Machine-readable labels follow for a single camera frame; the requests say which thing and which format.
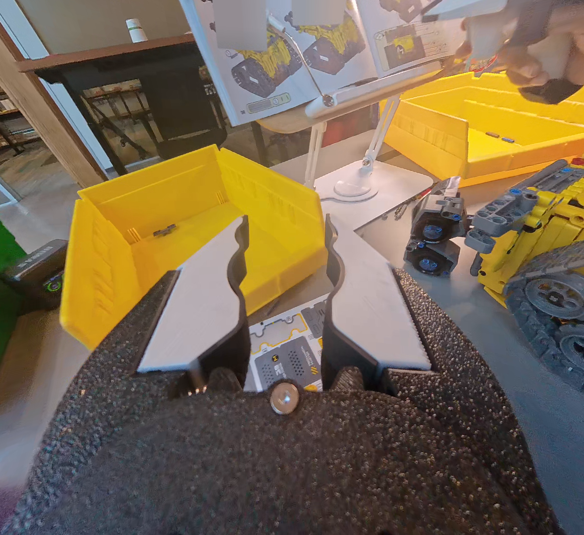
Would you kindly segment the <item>white book stand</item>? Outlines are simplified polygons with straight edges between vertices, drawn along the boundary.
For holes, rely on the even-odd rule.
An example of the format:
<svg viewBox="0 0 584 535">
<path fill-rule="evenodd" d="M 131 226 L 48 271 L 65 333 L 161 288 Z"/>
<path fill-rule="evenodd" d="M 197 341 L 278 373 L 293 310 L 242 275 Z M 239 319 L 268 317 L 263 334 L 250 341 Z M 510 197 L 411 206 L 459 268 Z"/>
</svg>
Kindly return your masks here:
<svg viewBox="0 0 584 535">
<path fill-rule="evenodd" d="M 384 137 L 389 130 L 400 96 L 413 88 L 436 80 L 441 75 L 439 62 L 415 65 L 388 77 L 369 80 L 337 90 L 332 96 L 313 99 L 282 113 L 259 120 L 264 128 L 280 134 L 311 129 L 305 185 L 317 191 L 322 202 L 331 201 L 345 206 L 363 208 L 366 204 L 380 205 L 383 198 L 391 201 L 380 213 L 403 203 L 431 188 L 432 179 L 402 168 L 378 162 Z M 322 148 L 326 123 L 365 106 L 386 100 L 373 137 L 363 158 L 316 179 L 317 160 Z"/>
</svg>

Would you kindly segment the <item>yellow plastic storage bin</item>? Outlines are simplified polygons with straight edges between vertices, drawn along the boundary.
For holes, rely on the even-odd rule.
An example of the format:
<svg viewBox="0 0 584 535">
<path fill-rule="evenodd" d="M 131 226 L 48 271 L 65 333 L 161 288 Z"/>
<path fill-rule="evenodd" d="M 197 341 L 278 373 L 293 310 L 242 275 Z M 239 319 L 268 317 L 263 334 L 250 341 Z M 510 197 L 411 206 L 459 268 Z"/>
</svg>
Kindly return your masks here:
<svg viewBox="0 0 584 535">
<path fill-rule="evenodd" d="M 385 142 L 438 179 L 463 186 L 529 174 L 583 155 L 583 125 L 462 99 L 402 99 Z"/>
<path fill-rule="evenodd" d="M 252 314 L 326 262 L 317 193 L 227 149 L 210 145 L 78 192 L 64 270 L 61 326 L 89 351 L 175 270 L 236 218 L 247 215 Z M 177 229 L 164 237 L 153 232 Z"/>
<path fill-rule="evenodd" d="M 484 73 L 476 77 L 463 73 L 444 77 L 417 87 L 403 94 L 399 108 L 420 106 L 449 115 L 461 111 L 463 101 L 494 106 L 554 119 L 577 119 L 583 117 L 583 90 L 558 105 L 526 100 L 517 86 L 503 73 Z"/>
</svg>

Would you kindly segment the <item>person's right hand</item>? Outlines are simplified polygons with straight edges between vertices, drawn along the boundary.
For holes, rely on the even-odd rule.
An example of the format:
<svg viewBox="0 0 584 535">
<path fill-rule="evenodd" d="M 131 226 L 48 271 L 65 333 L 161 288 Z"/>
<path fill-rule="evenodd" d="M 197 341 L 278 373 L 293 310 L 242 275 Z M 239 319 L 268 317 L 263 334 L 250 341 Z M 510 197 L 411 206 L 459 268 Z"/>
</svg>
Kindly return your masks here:
<svg viewBox="0 0 584 535">
<path fill-rule="evenodd" d="M 583 17 L 553 16 L 548 36 L 529 47 L 506 42 L 497 52 L 497 64 L 518 87 L 544 86 L 563 78 L 583 85 Z"/>
</svg>

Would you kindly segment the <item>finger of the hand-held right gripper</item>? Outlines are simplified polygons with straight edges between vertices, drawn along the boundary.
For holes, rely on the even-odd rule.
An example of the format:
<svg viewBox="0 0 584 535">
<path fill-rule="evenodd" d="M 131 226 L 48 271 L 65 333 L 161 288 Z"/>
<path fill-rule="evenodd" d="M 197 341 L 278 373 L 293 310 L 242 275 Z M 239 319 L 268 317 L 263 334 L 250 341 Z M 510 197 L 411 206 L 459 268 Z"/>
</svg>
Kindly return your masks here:
<svg viewBox="0 0 584 535">
<path fill-rule="evenodd" d="M 533 0 L 440 0 L 428 6 L 422 14 L 423 21 L 454 20 L 499 13 L 515 9 Z"/>
</svg>

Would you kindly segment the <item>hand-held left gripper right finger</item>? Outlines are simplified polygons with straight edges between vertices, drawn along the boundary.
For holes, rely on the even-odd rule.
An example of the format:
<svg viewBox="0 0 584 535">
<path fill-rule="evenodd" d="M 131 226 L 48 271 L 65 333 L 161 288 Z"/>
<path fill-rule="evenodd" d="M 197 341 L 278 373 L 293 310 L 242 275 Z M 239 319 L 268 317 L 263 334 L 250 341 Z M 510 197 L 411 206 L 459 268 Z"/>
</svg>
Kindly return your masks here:
<svg viewBox="0 0 584 535">
<path fill-rule="evenodd" d="M 385 390 L 391 373 L 432 375 L 419 324 L 391 263 L 338 217 L 325 218 L 326 275 L 321 374 L 331 390 L 354 368 L 365 390 Z"/>
</svg>

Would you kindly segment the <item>red container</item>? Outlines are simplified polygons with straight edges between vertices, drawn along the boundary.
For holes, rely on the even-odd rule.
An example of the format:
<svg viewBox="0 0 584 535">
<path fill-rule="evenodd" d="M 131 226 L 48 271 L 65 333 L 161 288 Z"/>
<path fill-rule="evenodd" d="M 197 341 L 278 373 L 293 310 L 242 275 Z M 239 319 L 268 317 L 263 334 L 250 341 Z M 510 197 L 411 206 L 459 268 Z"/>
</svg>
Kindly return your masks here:
<svg viewBox="0 0 584 535">
<path fill-rule="evenodd" d="M 358 112 L 355 115 L 345 115 L 332 120 L 327 125 L 326 134 L 330 134 L 336 141 L 374 130 L 377 126 L 376 117 L 361 116 Z"/>
</svg>

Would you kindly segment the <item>green cloth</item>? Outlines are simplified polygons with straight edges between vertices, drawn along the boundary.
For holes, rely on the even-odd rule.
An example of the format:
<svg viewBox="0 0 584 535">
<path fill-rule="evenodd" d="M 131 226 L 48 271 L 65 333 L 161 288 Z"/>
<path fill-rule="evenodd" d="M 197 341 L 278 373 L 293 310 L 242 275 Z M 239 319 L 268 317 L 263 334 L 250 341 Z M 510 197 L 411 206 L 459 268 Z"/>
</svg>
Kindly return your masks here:
<svg viewBox="0 0 584 535">
<path fill-rule="evenodd" d="M 1 223 L 1 273 L 25 256 L 25 250 Z M 16 326 L 21 304 L 21 296 L 1 280 L 1 359 Z"/>
</svg>

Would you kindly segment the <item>grey desk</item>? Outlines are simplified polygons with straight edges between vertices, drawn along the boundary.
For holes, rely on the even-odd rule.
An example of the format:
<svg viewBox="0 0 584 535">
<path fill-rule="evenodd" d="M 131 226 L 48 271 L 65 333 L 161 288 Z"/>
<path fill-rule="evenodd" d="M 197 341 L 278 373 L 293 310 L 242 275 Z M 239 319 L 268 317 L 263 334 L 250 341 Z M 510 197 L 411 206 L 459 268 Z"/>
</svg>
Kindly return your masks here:
<svg viewBox="0 0 584 535">
<path fill-rule="evenodd" d="M 474 212 L 523 177 L 463 189 Z M 77 185 L 1 208 L 1 221 L 27 252 L 67 238 Z M 511 402 L 548 501 L 566 534 L 583 534 L 583 393 L 547 370 L 530 350 L 507 310 L 470 275 L 474 253 L 461 244 L 450 278 L 427 277 L 404 262 L 410 212 L 377 219 L 358 231 L 395 267 L 404 267 L 447 312 L 487 361 Z M 289 290 L 274 313 L 330 289 L 324 268 Z M 1 362 L 1 492 L 22 490 L 45 427 L 65 389 L 89 355 L 66 333 L 55 311 L 19 317 Z"/>
</svg>

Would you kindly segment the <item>yellow brick toy robot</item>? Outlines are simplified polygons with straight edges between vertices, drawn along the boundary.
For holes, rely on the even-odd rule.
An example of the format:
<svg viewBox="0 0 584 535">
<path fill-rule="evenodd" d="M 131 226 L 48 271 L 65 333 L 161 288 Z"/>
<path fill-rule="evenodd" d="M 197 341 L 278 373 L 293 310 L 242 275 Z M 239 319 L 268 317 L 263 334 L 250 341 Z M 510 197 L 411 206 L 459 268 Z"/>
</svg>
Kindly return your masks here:
<svg viewBox="0 0 584 535">
<path fill-rule="evenodd" d="M 470 275 L 507 308 L 537 359 L 583 393 L 583 159 L 559 159 L 469 214 L 461 178 L 416 200 L 404 261 L 449 277 L 463 238 Z"/>
</svg>

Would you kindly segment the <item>black device with green light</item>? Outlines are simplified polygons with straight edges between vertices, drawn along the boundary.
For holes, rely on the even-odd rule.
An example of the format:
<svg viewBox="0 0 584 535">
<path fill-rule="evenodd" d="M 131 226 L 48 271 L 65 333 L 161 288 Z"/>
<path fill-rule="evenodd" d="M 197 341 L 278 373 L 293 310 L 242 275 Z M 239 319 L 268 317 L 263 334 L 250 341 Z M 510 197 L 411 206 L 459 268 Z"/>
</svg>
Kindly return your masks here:
<svg viewBox="0 0 584 535">
<path fill-rule="evenodd" d="M 1 272 L 1 282 L 21 299 L 19 315 L 60 307 L 68 241 L 54 239 Z"/>
</svg>

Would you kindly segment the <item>printed sticker sheet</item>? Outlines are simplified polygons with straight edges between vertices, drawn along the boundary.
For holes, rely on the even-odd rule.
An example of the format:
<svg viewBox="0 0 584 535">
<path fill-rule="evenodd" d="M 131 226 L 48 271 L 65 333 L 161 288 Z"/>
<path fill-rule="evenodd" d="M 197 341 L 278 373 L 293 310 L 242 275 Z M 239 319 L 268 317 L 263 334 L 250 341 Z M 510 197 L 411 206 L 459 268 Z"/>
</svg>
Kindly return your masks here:
<svg viewBox="0 0 584 535">
<path fill-rule="evenodd" d="M 305 391 L 323 390 L 322 333 L 328 295 L 250 327 L 251 356 L 244 391 L 263 392 L 288 380 Z"/>
</svg>

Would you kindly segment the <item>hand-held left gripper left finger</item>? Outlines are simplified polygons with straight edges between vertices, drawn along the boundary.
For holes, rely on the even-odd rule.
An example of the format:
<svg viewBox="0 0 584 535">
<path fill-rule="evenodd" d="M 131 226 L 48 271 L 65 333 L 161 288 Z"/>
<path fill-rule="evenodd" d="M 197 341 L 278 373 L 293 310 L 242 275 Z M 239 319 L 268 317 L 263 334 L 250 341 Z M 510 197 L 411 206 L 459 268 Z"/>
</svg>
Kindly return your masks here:
<svg viewBox="0 0 584 535">
<path fill-rule="evenodd" d="M 249 247 L 247 215 L 233 220 L 171 277 L 138 356 L 136 373 L 186 372 L 196 389 L 227 369 L 245 385 L 251 340 L 241 284 Z"/>
</svg>

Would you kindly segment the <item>open instruction booklet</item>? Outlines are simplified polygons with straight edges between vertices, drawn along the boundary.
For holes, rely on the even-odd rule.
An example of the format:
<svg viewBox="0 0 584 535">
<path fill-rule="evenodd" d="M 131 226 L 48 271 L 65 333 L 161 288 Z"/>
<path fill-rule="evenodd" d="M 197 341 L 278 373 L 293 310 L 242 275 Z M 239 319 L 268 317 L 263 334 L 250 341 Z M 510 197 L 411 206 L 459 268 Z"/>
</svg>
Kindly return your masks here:
<svg viewBox="0 0 584 535">
<path fill-rule="evenodd" d="M 179 0 L 233 126 L 451 54 L 458 21 L 423 23 L 432 0 Z"/>
</svg>

